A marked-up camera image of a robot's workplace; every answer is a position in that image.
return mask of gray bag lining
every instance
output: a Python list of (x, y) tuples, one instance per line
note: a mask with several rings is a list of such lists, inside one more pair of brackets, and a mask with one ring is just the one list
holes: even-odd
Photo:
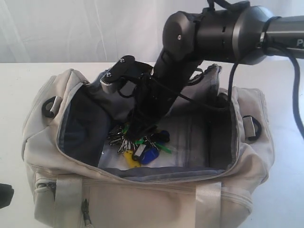
[[(123, 156), (117, 154), (117, 147), (108, 145), (106, 137), (118, 122), (126, 120), (133, 99), (104, 93), (99, 85), (102, 76), (89, 86), (82, 86), (64, 114), (57, 142), (68, 156), (133, 181), (217, 175), (234, 163), (237, 151), (234, 109), (208, 114), (178, 98), (158, 125), (171, 133), (168, 146), (175, 149), (172, 155), (160, 152), (154, 164), (151, 162), (147, 167), (122, 168), (119, 163), (125, 163)], [(130, 94), (133, 88), (134, 85), (128, 83), (122, 92)], [(211, 72), (182, 93), (201, 102), (207, 97), (216, 97), (218, 74)], [(162, 156), (172, 157), (166, 160)]]

